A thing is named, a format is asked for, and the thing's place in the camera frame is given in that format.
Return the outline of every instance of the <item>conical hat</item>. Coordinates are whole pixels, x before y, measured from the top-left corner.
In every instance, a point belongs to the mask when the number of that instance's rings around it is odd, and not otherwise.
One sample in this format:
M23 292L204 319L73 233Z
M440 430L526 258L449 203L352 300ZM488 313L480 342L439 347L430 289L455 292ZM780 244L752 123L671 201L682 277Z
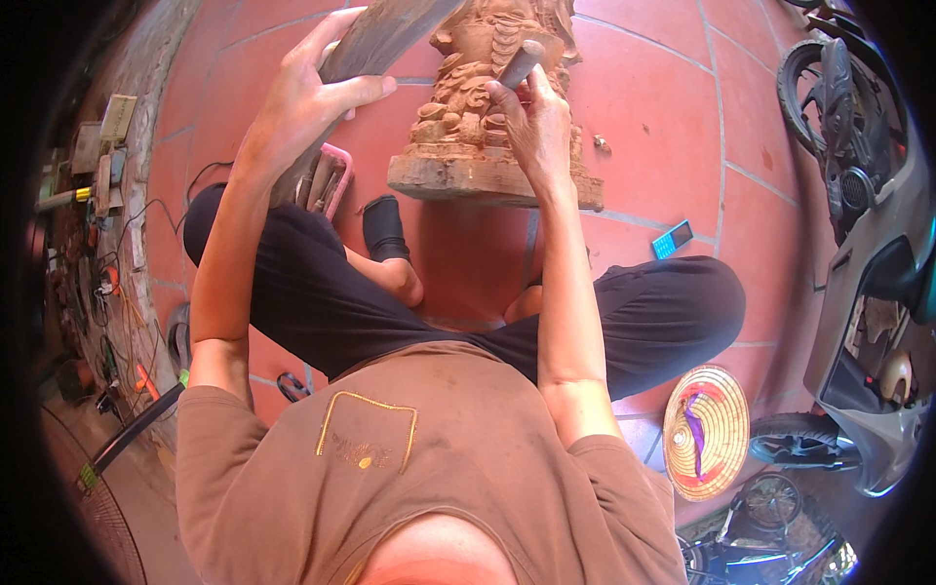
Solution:
M663 421L666 474L676 491L699 502L727 489L747 456L750 432L738 381L717 366L689 371L669 397ZM696 456L699 439L701 457Z

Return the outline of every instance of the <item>wooden base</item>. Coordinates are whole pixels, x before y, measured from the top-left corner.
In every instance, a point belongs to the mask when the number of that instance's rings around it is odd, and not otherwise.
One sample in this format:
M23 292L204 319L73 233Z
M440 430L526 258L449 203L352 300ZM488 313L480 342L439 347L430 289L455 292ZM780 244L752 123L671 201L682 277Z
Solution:
M600 212L605 182L572 175L578 208ZM514 161L421 157L403 154L390 159L391 189L427 200L464 200L507 207L538 207L530 182Z

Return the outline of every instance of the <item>purple ribbon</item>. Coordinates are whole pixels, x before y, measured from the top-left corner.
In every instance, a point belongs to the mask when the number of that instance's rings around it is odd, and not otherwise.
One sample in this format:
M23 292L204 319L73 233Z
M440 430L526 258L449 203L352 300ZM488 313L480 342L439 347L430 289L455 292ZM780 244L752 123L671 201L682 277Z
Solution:
M689 430L695 440L695 476L700 480L702 479L702 449L705 448L705 433L702 431L702 419L693 414L690 408L693 407L695 399L701 394L701 392L696 392L696 394L690 396L686 401L686 409L683 411L686 423L689 425Z

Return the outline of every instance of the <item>brown t-shirt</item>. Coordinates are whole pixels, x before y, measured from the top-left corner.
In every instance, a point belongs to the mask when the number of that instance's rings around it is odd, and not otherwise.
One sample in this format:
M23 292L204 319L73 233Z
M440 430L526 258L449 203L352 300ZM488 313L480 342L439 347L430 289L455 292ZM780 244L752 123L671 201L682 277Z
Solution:
M684 583L673 491L618 437L563 449L536 387L461 342L406 347L272 428L220 388L179 402L182 538L212 585L353 583L428 512L497 542L519 583Z

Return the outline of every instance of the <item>mobile phone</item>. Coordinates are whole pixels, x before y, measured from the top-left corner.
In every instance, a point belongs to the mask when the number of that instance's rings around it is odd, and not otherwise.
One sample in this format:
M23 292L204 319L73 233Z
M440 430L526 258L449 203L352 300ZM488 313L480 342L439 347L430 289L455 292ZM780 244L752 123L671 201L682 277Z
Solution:
M653 253L656 254L657 259L662 260L679 250L692 238L693 230L689 227L689 220L683 220L681 224L653 241Z

